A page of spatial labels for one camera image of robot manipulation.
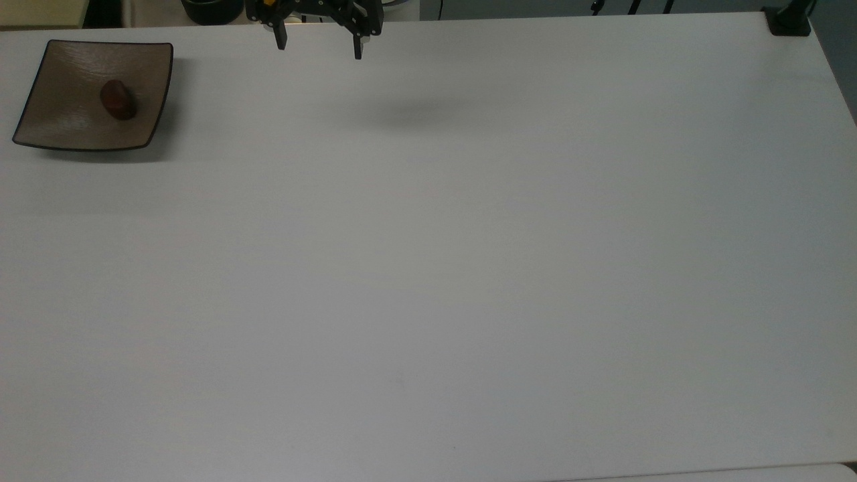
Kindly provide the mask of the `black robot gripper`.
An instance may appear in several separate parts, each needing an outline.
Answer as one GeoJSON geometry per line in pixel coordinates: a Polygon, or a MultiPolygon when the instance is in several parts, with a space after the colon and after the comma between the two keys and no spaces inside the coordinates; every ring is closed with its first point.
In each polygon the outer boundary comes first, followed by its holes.
{"type": "Polygon", "coordinates": [[[247,18],[275,34],[279,51],[287,46],[285,19],[290,15],[328,17],[353,35],[353,55],[362,59],[368,36],[380,35],[384,12],[380,1],[246,1],[247,18]]]}

